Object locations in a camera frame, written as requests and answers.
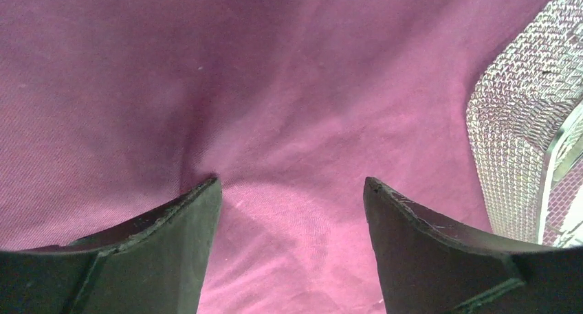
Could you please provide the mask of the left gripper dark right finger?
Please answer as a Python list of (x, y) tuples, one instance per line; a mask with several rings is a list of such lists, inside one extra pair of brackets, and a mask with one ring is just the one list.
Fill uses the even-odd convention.
[(581, 313), (582, 248), (497, 236), (374, 177), (363, 192), (388, 313)]

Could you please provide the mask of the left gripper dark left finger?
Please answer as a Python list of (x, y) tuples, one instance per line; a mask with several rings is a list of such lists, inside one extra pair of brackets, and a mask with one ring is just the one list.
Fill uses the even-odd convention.
[(222, 204), (213, 177), (65, 245), (1, 252), (2, 313), (196, 313)]

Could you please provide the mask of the magenta surgical wrap cloth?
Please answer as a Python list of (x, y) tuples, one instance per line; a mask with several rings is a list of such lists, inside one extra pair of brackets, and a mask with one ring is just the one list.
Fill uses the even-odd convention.
[(216, 174), (201, 313), (383, 313), (364, 180), (489, 230), (468, 96), (547, 2), (1, 0), (1, 248)]

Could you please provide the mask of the metal mesh instrument tray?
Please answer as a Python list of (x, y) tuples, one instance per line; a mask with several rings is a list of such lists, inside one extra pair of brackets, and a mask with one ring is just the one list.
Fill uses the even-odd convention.
[(495, 234), (582, 245), (582, 0), (550, 0), (488, 66), (467, 130)]

